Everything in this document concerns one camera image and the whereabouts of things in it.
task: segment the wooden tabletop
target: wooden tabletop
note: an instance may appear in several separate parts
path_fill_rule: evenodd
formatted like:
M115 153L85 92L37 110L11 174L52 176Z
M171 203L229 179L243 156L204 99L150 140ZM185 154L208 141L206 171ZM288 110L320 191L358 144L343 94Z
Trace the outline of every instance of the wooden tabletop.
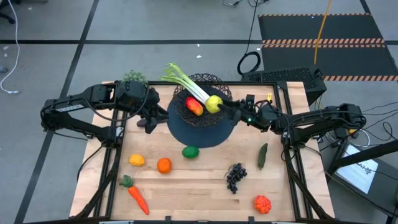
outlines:
M167 108L175 86L153 87L159 92L159 104ZM229 88L234 100L245 98L247 94L261 100L266 99L269 93L274 99L271 86ZM288 89L293 114L309 111L303 84L288 83ZM284 109L283 94L280 97ZM101 114L111 117L112 111L104 110ZM127 189L118 185L114 195L113 220L164 220L167 215L173 220L243 221L248 220L249 216L254 216L258 221L294 220L286 165L280 158L280 136L271 131L260 133L253 127L238 123L225 142L200 149L199 156L189 160L182 156L181 151L185 146L170 134L167 124L159 124L152 134L145 134L143 129L136 126L138 119L134 117L126 125L118 182L124 174L130 175L145 198L150 213L145 215ZM94 116L93 124L109 126L110 122ZM263 170L259 170L257 155L266 142L269 145L266 163ZM84 159L99 146L98 140L90 140ZM318 150L315 140L309 140L307 146ZM81 171L70 215L80 212L98 188L104 152L102 150L92 158ZM131 154L143 155L145 165L130 165L128 159ZM309 191L325 211L334 216L320 156L308 149L302 149L301 155ZM171 173L160 174L157 171L156 164L161 157L171 159ZM226 188L223 177L228 167L238 162L246 168L248 175L237 183L239 190L234 195ZM298 188L297 193L301 216L305 217L302 194ZM267 215L260 215L253 209L253 199L257 195L265 195L270 199L272 209ZM104 214L107 198L108 193L105 192L101 214Z

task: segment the white paper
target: white paper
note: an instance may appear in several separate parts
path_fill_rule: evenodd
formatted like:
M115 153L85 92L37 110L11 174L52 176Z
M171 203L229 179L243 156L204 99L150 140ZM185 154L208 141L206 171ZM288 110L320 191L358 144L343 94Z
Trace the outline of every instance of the white paper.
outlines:
M359 152L359 150L350 145L346 148L343 157L356 154L357 152ZM378 165L379 164L374 160L368 160L339 168L336 171L336 174L359 190L362 190L364 193L368 194L375 175L375 172L372 170L377 170Z

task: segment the orange striped tape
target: orange striped tape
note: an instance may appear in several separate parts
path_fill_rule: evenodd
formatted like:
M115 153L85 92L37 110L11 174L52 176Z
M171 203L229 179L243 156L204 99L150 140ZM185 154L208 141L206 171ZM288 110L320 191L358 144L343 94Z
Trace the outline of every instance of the orange striped tape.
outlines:
M317 39L269 39L263 44L317 44ZM319 39L319 44L383 44L382 38Z
M364 75L326 75L323 78L325 81L398 81L397 75L376 75L376 76L364 76Z
M369 16L370 13L329 13L328 16ZM259 17L265 16L324 16L324 14L260 14Z
M263 44L262 48L315 48L316 44ZM318 48L381 48L384 44L319 44Z

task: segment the toy carrot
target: toy carrot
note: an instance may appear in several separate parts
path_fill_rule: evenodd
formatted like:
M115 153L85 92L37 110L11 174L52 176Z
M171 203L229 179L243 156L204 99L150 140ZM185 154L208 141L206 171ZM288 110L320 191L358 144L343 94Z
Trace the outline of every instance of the toy carrot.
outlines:
M203 107L199 102L197 102L196 99L194 99L194 97L191 96L187 97L187 99L185 100L185 105L190 111L195 113L197 116L203 114Z
M123 187L127 187L128 188L129 194L134 199L136 199L136 202L137 202L138 206L142 209L142 211L144 211L144 213L146 215L148 215L149 214L148 206L147 206L144 198L139 193L138 188L132 185L131 177L128 176L128 175L124 175L123 176L123 180L122 180L121 183L119 183L119 185L122 185Z

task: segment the dark grapes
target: dark grapes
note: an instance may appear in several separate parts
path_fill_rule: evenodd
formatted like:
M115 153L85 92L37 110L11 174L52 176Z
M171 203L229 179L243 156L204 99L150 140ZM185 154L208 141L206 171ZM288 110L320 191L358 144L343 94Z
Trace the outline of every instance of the dark grapes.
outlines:
M242 167L241 163L233 164L232 170L229 172L228 176L226 177L226 181L228 185L226 186L227 189L230 189L233 194L236 194L238 191L238 187L236 183L243 179L243 177L247 176L246 169Z

